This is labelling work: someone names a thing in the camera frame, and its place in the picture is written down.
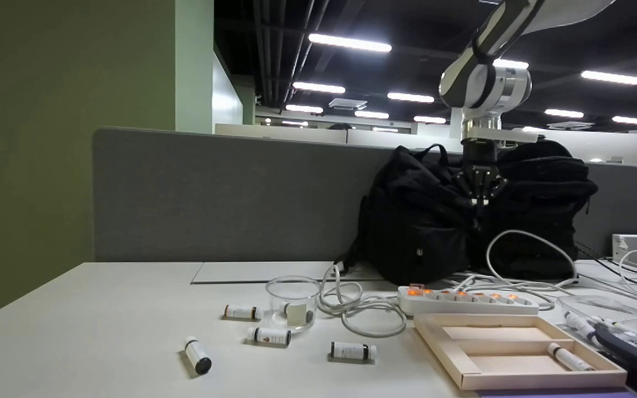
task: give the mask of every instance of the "wooden frame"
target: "wooden frame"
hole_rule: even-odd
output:
[[[430,313],[417,330],[460,388],[626,387],[626,371],[539,317]],[[569,371],[548,345],[573,351],[594,371]]]

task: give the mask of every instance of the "desk surface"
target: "desk surface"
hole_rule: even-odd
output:
[[[261,282],[191,285],[202,262],[84,262],[0,310],[0,398],[469,395],[413,330],[374,340],[376,365],[328,363],[329,340],[369,340],[319,318],[287,349],[242,345],[225,303],[268,303]],[[546,311],[562,323],[562,311]],[[214,366],[186,369],[198,335]]]

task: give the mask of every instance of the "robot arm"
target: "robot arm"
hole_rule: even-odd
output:
[[[494,59],[521,36],[590,19],[614,3],[615,0],[503,0],[462,55],[445,70],[438,88],[440,94],[455,108],[483,112],[516,108],[529,94],[529,73],[508,70],[503,76],[494,67]],[[508,94],[507,104],[503,104],[494,97],[494,91],[497,97],[513,91],[517,91],[517,94]]]

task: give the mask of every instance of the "green wall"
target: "green wall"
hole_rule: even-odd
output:
[[[90,258],[95,128],[176,128],[211,105],[202,80],[178,94],[182,3],[211,68],[212,0],[0,0],[0,304]]]

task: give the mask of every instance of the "gray cubicle partition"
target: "gray cubicle partition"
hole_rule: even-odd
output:
[[[337,258],[391,150],[214,134],[100,130],[95,257],[104,261]],[[577,239],[637,233],[637,168],[594,165]]]

